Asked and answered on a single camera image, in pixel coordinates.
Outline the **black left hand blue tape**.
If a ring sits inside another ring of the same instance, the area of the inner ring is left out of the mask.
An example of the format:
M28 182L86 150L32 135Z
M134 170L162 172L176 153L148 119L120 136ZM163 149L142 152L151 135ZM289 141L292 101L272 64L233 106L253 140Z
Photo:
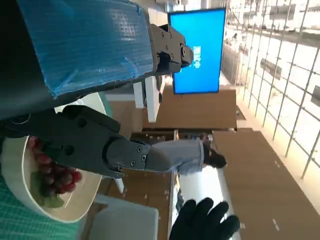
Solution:
M74 102L194 59L185 37L128 0L3 0L0 3L0 134L34 136L55 162L120 179L121 169L166 172L154 147Z

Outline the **black knitted glove right hand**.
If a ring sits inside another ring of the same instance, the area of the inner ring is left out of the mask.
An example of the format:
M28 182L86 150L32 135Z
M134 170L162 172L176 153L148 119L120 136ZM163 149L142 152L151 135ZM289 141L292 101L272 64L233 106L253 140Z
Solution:
M240 229L236 215L222 218L229 210L229 204L206 197L199 203L190 199L180 209L171 229L170 240L228 240Z

